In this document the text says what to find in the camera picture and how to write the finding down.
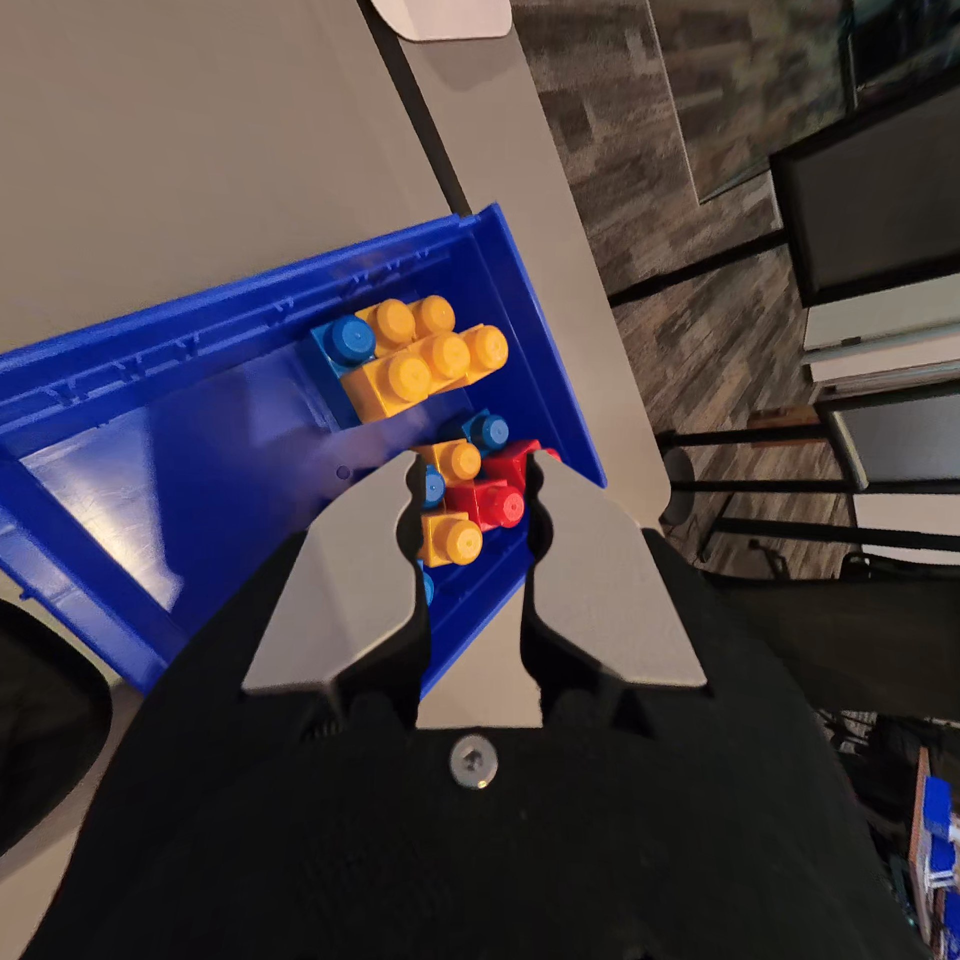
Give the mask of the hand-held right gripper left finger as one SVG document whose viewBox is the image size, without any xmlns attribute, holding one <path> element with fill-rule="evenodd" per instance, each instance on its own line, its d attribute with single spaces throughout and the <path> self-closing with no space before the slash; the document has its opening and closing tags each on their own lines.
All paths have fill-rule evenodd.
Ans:
<svg viewBox="0 0 960 960">
<path fill-rule="evenodd" d="M 431 657 L 417 556 L 426 463 L 403 451 L 310 524 L 253 654 L 242 690 L 321 690 L 342 712 L 367 694 L 418 717 Z"/>
</svg>

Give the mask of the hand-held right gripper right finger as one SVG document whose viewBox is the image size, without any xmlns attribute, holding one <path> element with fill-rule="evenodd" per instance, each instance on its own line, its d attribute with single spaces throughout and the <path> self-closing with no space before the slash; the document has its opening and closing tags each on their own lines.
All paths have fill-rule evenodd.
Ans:
<svg viewBox="0 0 960 960">
<path fill-rule="evenodd" d="M 526 458 L 520 656 L 542 719 L 564 698 L 617 712 L 636 690 L 703 691 L 708 679 L 658 568 L 658 536 L 546 450 Z"/>
</svg>

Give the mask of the blue plastic bin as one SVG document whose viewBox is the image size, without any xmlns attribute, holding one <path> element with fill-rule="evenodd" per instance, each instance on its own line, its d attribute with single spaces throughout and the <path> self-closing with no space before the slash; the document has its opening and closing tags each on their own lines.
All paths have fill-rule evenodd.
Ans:
<svg viewBox="0 0 960 960">
<path fill-rule="evenodd" d="M 444 297 L 506 365 L 378 424 L 337 419 L 310 332 Z M 497 203 L 2 354 L 2 570 L 148 692 L 292 534 L 355 482 L 486 410 L 608 485 Z"/>
</svg>

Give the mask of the black upright panel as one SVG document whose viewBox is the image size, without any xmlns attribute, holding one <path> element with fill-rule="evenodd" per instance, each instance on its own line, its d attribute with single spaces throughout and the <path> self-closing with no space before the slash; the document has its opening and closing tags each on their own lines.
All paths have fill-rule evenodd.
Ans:
<svg viewBox="0 0 960 960">
<path fill-rule="evenodd" d="M 838 579 L 703 575 L 812 707 L 957 722 L 958 570 L 874 557 Z"/>
</svg>

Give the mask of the black framed sign stand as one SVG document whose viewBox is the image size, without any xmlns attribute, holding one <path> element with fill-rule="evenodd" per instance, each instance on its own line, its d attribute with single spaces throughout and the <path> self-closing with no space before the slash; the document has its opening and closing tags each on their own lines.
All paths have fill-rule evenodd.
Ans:
<svg viewBox="0 0 960 960">
<path fill-rule="evenodd" d="M 635 282 L 609 306 L 779 248 L 807 307 L 958 273 L 958 66 L 771 154 L 769 168 L 779 229 Z"/>
<path fill-rule="evenodd" d="M 668 449 L 774 447 L 823 443 L 841 480 L 856 489 L 880 482 L 959 481 L 957 380 L 852 396 L 830 395 L 811 404 L 820 423 L 774 429 L 728 429 L 656 435 Z"/>
</svg>

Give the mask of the distant blue bin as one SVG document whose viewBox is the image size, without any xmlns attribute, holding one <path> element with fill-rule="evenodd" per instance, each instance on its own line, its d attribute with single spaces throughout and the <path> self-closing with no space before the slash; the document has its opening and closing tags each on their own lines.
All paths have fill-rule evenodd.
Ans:
<svg viewBox="0 0 960 960">
<path fill-rule="evenodd" d="M 916 827 L 911 857 L 920 933 L 936 958 L 958 958 L 958 817 L 945 780 L 919 779 Z"/>
</svg>

